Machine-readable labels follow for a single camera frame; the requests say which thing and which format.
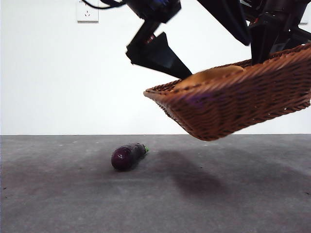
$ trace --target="gray floor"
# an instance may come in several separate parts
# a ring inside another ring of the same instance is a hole
[[[311,135],[4,136],[2,233],[310,233]],[[151,151],[117,172],[115,148]]]

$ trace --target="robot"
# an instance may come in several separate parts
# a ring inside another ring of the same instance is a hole
[[[181,9],[180,0],[101,0],[107,7],[129,6],[143,25],[127,46],[132,64],[164,72],[179,79],[192,73],[168,45],[165,33],[155,36]],[[311,42],[311,33],[298,27],[311,0],[198,0],[237,40],[251,44],[252,64],[263,63],[270,53]]]

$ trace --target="brown wicker basket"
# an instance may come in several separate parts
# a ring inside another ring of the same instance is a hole
[[[212,141],[310,106],[311,43],[271,54],[263,64],[173,90],[181,80],[144,92],[192,136]]]

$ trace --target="wall outlet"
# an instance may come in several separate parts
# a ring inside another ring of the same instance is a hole
[[[98,0],[88,0],[88,2],[98,6]],[[78,23],[98,23],[98,9],[86,5],[81,0],[77,0],[76,12]]]

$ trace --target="eggplant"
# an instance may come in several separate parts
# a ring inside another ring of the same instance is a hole
[[[148,152],[148,147],[140,143],[131,143],[117,148],[111,156],[111,165],[120,171],[129,170]]]

